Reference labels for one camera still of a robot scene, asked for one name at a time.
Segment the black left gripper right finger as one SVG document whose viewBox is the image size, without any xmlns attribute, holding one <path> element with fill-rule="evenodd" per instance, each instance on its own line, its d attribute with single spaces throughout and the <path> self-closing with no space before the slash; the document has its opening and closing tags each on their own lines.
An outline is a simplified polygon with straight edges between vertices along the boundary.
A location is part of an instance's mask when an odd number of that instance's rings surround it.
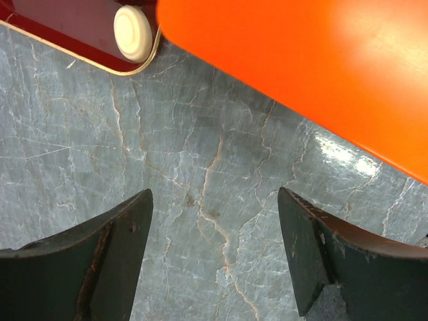
<svg viewBox="0 0 428 321">
<path fill-rule="evenodd" d="M 300 316 L 426 320 L 427 248 L 359 228 L 284 187 L 278 211 Z"/>
</svg>

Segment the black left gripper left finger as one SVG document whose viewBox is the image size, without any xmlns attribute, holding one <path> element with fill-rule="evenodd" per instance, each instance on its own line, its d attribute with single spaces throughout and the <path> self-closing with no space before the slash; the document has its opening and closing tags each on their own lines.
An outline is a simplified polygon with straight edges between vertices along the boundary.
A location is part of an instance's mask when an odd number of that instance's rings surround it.
<svg viewBox="0 0 428 321">
<path fill-rule="evenodd" d="M 2 320 L 129 320 L 151 190 L 61 233 L 1 250 Z"/>
</svg>

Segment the orange box lid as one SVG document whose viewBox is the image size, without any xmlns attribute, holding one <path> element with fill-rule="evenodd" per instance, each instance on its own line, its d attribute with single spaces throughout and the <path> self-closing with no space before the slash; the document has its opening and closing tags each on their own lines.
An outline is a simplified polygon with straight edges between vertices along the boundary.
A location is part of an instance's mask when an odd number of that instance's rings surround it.
<svg viewBox="0 0 428 321">
<path fill-rule="evenodd" d="M 422 183 L 426 1 L 159 1 L 165 37 Z"/>
</svg>

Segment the dark red lacquer tray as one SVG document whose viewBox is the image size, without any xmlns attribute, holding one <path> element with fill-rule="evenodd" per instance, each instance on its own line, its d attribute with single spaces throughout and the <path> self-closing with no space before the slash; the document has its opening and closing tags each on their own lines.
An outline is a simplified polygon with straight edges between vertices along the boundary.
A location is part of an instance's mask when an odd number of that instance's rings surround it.
<svg viewBox="0 0 428 321">
<path fill-rule="evenodd" d="M 114 39 L 114 16 L 123 5 L 138 7 L 152 29 L 146 61 L 126 59 Z M 156 1 L 2 1 L 1 24 L 118 76 L 135 75 L 153 61 L 161 40 Z"/>
</svg>

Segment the white round chocolate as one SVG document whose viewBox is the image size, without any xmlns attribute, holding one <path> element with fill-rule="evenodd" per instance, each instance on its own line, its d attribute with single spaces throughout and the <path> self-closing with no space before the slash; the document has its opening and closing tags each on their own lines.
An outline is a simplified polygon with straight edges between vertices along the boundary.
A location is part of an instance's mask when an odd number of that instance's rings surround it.
<svg viewBox="0 0 428 321">
<path fill-rule="evenodd" d="M 120 53 L 128 60 L 147 60 L 153 43 L 152 29 L 146 15 L 138 7 L 123 5 L 114 16 L 114 39 Z"/>
</svg>

